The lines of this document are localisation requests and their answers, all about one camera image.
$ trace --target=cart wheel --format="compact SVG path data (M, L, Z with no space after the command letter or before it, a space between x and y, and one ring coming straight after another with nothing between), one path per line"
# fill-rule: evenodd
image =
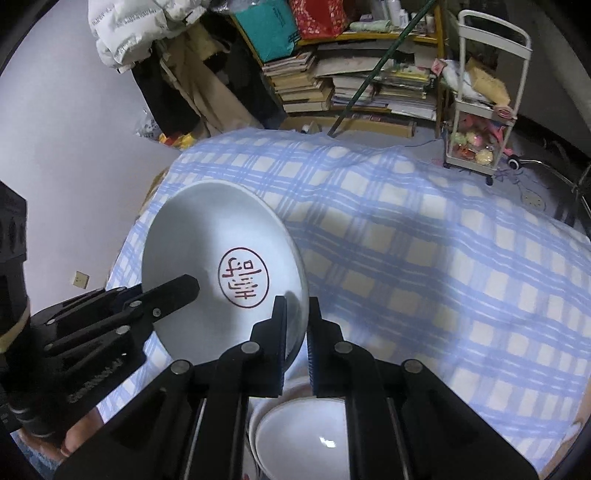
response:
M521 168L521 164L519 163L519 157L511 155L509 157L509 160L507 160L507 165L509 165L509 168L513 170L519 170Z

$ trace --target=red circular stamp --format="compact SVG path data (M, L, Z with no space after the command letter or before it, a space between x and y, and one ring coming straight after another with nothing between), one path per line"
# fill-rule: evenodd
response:
M261 256L250 248L228 250L217 268L224 296L243 309L258 307L269 293L269 271Z

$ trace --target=green pole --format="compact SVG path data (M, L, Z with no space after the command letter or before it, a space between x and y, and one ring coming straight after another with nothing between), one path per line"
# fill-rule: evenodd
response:
M345 119L345 117L347 116L347 114L351 111L351 108L353 108L353 105L357 102L357 100L359 100L359 97L365 91L365 89L368 87L368 85L370 84L370 82L374 79L374 77L378 74L378 72L382 69L382 67L384 66L384 64L394 54L394 52L396 51L396 49L402 44L402 42L406 39L406 37L408 37L408 35L410 34L410 32L413 31L414 27L416 27L417 24L421 21L421 19L425 15L427 15L427 13L429 12L429 10L431 10L431 7L436 2L437 2L437 0L427 0L427 3L418 11L417 15L415 15L415 17L410 21L410 23L402 31L402 33L400 34L400 36L394 41L394 43L392 43L392 45L390 45L390 48L388 49L388 51L384 54L384 56L381 59L379 59L379 62L374 67L374 69L371 72L369 72L369 75L363 81L363 83L361 84L361 87L359 87L359 90L357 90L355 92L355 95L353 95L353 98L351 100L349 100L349 103L347 103L347 106L341 112L341 114L337 118L335 124L330 128L330 130L329 130L329 137L333 137L334 136L334 134L336 132L336 129L339 127L339 125L341 124L341 122Z

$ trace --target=human hand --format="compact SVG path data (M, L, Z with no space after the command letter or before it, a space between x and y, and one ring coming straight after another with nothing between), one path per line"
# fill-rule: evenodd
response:
M56 447L49 442L34 437L25 429L20 429L18 435L23 443L32 450L39 452L54 462L61 463L78 450L102 426L103 419L100 417L99 410L93 408L66 432L66 438L61 444L61 447Z

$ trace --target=teal box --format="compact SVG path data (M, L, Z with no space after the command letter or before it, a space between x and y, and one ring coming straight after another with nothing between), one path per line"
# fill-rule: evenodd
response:
M235 16L263 62L288 57L300 38L285 0L265 0Z

